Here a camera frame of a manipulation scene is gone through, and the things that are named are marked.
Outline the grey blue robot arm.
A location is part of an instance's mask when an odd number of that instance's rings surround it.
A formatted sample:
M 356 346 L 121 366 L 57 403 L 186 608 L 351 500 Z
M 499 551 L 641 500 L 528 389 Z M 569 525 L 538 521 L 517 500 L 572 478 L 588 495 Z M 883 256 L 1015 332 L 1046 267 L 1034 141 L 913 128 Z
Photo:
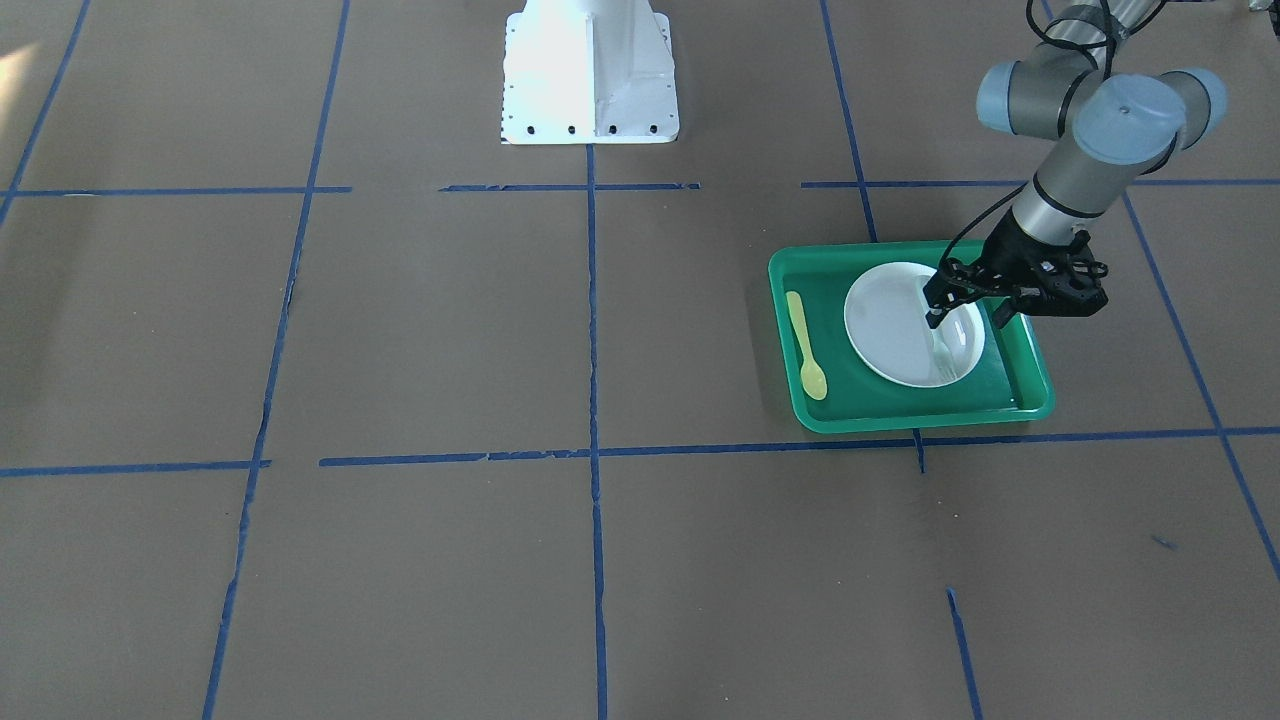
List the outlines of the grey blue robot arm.
M 1132 182 L 1166 167 L 1212 133 L 1229 109 L 1211 70 L 1119 73 L 1119 49 L 1162 9 L 1160 1 L 1078 1 L 1047 26 L 1027 20 L 1038 44 L 992 67 L 980 82 L 980 123 L 1052 142 L 1032 177 L 997 202 L 1001 218 L 969 263 L 945 250 L 923 287 L 925 324 L 997 299 L 993 325 L 1015 315 L 1092 316 L 1108 301 L 1108 266 L 1091 250 L 1091 227 Z

